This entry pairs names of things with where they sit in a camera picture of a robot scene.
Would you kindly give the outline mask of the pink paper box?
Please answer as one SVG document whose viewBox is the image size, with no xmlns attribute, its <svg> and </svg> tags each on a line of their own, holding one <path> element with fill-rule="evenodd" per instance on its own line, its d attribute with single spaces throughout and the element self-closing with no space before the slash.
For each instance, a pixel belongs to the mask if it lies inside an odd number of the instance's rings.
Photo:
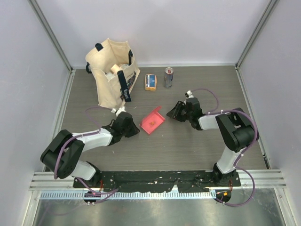
<svg viewBox="0 0 301 226">
<path fill-rule="evenodd" d="M 150 135 L 154 132 L 166 119 L 159 113 L 161 110 L 161 106 L 155 108 L 152 112 L 150 112 L 147 116 L 145 116 L 141 123 L 140 127 Z"/>
</svg>

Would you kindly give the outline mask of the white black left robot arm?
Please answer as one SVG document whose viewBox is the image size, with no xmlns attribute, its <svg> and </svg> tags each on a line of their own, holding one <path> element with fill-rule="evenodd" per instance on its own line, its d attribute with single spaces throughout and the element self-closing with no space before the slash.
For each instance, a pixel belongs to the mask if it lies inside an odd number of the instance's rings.
<svg viewBox="0 0 301 226">
<path fill-rule="evenodd" d="M 121 112 L 109 125 L 94 131 L 71 133 L 61 130 L 41 154 L 40 161 L 54 173 L 55 179 L 71 176 L 94 188 L 101 182 L 101 171 L 92 163 L 81 161 L 81 154 L 97 147 L 111 146 L 123 137 L 130 138 L 139 132 L 132 115 Z"/>
</svg>

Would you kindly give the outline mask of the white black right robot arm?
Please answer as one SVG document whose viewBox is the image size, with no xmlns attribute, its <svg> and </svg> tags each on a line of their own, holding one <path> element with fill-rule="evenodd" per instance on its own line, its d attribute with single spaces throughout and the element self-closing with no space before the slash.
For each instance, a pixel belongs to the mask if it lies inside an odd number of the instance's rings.
<svg viewBox="0 0 301 226">
<path fill-rule="evenodd" d="M 189 121 L 196 130 L 220 131 L 225 148 L 213 166 L 213 177 L 210 179 L 218 186 L 223 186 L 230 180 L 240 158 L 259 139 L 256 124 L 241 108 L 204 113 L 198 99 L 189 97 L 184 102 L 178 101 L 166 115 L 179 122 Z"/>
</svg>

